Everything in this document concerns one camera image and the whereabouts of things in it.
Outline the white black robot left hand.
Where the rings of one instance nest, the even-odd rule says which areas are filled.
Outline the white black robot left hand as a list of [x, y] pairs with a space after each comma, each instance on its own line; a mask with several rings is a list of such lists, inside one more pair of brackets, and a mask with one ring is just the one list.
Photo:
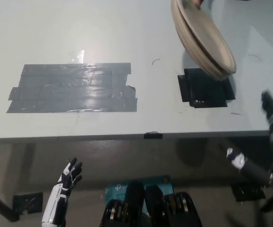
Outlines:
[[43, 227], [66, 226], [66, 213], [70, 194], [82, 179], [82, 163], [73, 158], [64, 168], [49, 196], [41, 221]]

